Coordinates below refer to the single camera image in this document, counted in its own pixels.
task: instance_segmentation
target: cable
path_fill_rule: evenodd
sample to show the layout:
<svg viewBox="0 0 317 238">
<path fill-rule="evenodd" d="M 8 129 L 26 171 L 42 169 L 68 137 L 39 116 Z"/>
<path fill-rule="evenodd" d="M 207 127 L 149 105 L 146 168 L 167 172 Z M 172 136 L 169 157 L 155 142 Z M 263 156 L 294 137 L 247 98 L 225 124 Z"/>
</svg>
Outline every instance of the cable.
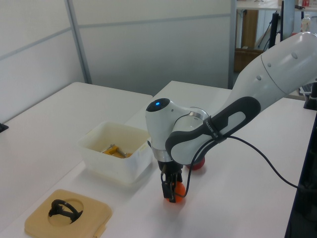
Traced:
<svg viewBox="0 0 317 238">
<path fill-rule="evenodd" d="M 283 178 L 283 176 L 276 170 L 276 168 L 273 166 L 273 164 L 270 162 L 270 160 L 265 156 L 265 154 L 263 154 L 257 147 L 255 147 L 254 145 L 250 144 L 249 142 L 239 138 L 239 137 L 236 137 L 236 136 L 228 136 L 227 138 L 231 138 L 231 139 L 235 139 L 235 140 L 238 140 L 238 141 L 241 141 L 243 143 L 245 143 L 246 145 L 250 146 L 252 149 L 254 149 L 255 151 L 257 151 L 265 160 L 266 162 L 270 165 L 270 167 L 273 169 L 273 171 L 277 174 L 277 176 L 279 176 L 279 178 L 281 180 L 283 180 L 285 183 L 287 183 L 288 185 L 300 190 L 301 192 L 311 192 L 311 193 L 317 193 L 317 189 L 307 189 L 307 188 L 302 188 L 302 187 L 298 187 L 292 183 L 290 183 L 289 181 L 287 181 L 285 178 Z M 186 190 L 185 190 L 185 194 L 184 195 L 181 195 L 179 193 L 176 193 L 175 191 L 171 191 L 173 193 L 173 195 L 176 195 L 176 196 L 180 196 L 182 198 L 186 197 L 187 193 L 188 193 L 188 189 L 189 189 L 189 183 L 190 183 L 190 176 L 191 176 L 191 172 L 192 172 L 192 168 L 193 168 L 193 165 L 194 165 L 194 162 L 197 158 L 197 156 L 199 154 L 204 154 L 206 153 L 207 151 L 209 151 L 211 148 L 213 148 L 217 143 L 215 141 L 213 141 L 212 139 L 207 141 L 202 147 L 200 147 L 200 149 L 196 152 L 196 154 L 194 155 L 194 158 L 190 164 L 190 168 L 189 168 L 189 171 L 188 171 L 188 177 L 187 177 L 187 184 L 186 184 Z M 163 173 L 161 173 L 161 176 L 160 176 L 160 179 L 163 183 Z"/>
<path fill-rule="evenodd" d="M 250 144 L 249 142 L 240 139 L 238 137 L 235 136 L 228 136 L 227 138 L 231 138 L 231 139 L 235 139 L 235 140 L 239 140 L 243 143 L 245 143 L 246 145 L 250 146 L 252 149 L 254 149 L 255 151 L 257 151 L 266 161 L 267 163 L 270 165 L 270 167 L 274 170 L 274 172 L 277 174 L 277 176 L 280 177 L 280 179 L 282 179 L 285 183 L 287 183 L 288 185 L 302 191 L 302 192 L 313 192 L 313 193 L 317 193 L 317 189 L 306 189 L 306 188 L 302 188 L 302 187 L 298 187 L 292 183 L 290 183 L 289 181 L 287 181 L 285 178 L 282 177 L 282 175 L 280 175 L 280 173 L 274 168 L 274 166 L 272 165 L 272 163 L 270 162 L 270 160 L 255 146 L 253 146 L 252 144 Z"/>
<path fill-rule="evenodd" d="M 194 165 L 194 162 L 197 158 L 197 156 L 200 154 L 200 152 L 202 151 L 203 153 L 205 152 L 206 148 L 208 148 L 208 150 L 210 150 L 211 148 L 213 148 L 217 143 L 215 143 L 212 139 L 207 141 L 205 144 L 203 144 L 200 149 L 196 152 L 196 154 L 194 155 L 194 158 L 192 160 L 192 163 L 190 164 L 190 167 L 189 167 L 189 171 L 188 171 L 188 177 L 187 177 L 187 184 L 186 184 L 186 190 L 185 190 L 185 194 L 184 195 L 181 195 L 175 191 L 171 191 L 174 195 L 176 196 L 179 196 L 179 197 L 186 197 L 187 193 L 188 193 L 188 189 L 189 189 L 189 182 L 190 182 L 190 175 L 192 173 L 192 168 L 193 168 L 193 165 Z"/>
</svg>

